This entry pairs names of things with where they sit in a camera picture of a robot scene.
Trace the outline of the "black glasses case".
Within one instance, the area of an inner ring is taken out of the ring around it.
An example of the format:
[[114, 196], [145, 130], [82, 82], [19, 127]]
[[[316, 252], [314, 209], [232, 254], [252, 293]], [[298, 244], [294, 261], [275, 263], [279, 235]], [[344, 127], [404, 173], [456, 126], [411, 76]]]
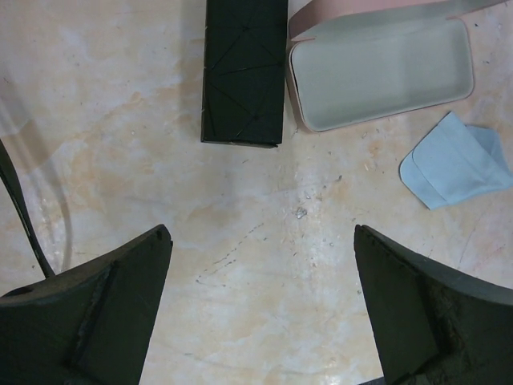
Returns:
[[207, 2], [202, 142], [281, 144], [288, 10], [277, 0]]

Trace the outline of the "pink glasses case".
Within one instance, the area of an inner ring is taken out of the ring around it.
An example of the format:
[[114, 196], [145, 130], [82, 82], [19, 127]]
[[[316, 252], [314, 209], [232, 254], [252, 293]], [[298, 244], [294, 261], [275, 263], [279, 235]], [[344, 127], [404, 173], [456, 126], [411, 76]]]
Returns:
[[465, 14], [489, 1], [311, 1], [289, 20], [289, 91], [313, 132], [451, 103], [475, 87]]

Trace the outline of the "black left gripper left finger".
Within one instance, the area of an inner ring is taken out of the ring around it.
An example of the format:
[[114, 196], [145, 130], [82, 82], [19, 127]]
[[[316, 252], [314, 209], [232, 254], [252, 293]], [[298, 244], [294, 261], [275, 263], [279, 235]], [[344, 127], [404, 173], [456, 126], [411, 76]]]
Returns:
[[137, 384], [173, 242], [157, 225], [1, 297], [3, 384]]

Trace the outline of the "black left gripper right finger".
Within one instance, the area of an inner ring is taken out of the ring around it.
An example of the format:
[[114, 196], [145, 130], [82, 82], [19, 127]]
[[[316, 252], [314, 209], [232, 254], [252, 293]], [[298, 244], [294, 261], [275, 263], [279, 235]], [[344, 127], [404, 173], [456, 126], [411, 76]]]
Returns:
[[353, 247], [382, 367], [376, 384], [510, 384], [512, 291], [366, 225]]

